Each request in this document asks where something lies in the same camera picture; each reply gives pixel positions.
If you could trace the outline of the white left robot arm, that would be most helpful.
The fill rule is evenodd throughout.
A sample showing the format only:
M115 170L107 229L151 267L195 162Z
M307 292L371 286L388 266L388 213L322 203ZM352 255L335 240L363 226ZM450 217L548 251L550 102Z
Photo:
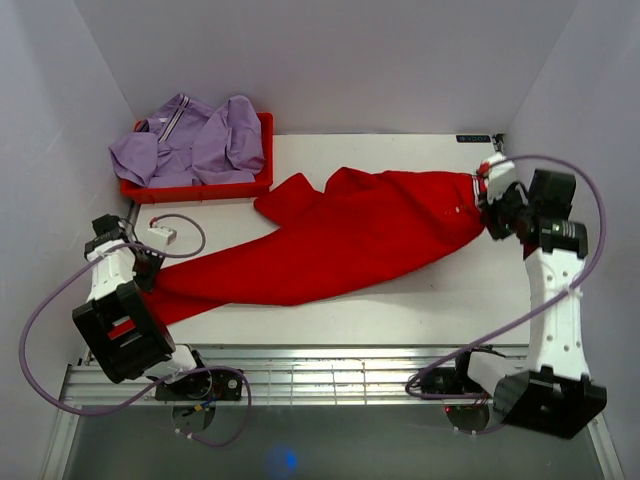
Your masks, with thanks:
M114 383L162 378L190 399L205 397L212 376L197 352L174 343L143 295L152 291L177 232L151 221L138 239L124 219L111 214L92 221L95 237L84 247L91 265L87 300L72 319L105 375Z

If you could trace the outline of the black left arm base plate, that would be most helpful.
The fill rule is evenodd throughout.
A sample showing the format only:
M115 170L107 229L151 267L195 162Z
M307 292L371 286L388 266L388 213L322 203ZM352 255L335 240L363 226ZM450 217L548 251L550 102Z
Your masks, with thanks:
M161 383L154 398L158 401L236 401L241 398L242 380L233 372L216 369L185 376L173 383Z

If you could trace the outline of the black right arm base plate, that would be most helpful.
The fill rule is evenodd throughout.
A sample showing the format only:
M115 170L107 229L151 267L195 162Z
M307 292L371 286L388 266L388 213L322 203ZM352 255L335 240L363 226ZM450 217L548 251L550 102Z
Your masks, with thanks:
M483 403L490 398L478 383L454 367L437 367L424 374L418 385L421 393L437 396L440 399L471 400Z

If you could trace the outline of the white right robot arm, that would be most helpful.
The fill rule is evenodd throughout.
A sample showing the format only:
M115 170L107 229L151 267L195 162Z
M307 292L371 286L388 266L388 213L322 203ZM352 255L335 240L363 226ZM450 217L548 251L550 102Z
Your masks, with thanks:
M488 347L455 360L451 382L464 397L481 390L503 424L562 439L576 436L607 404L607 391L591 378L582 346L581 290L587 228L571 220L573 175L536 170L522 190L514 168L486 172L483 220L491 237L515 236L523 249L530 305L529 347L515 369Z

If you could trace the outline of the red trousers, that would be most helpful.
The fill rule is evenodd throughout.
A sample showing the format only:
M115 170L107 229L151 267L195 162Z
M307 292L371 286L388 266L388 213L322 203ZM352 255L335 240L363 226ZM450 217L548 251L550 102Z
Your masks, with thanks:
M270 234L166 267L143 298L165 325L226 304L297 306L387 282L484 230L480 177L342 167L315 190L295 174L257 198Z

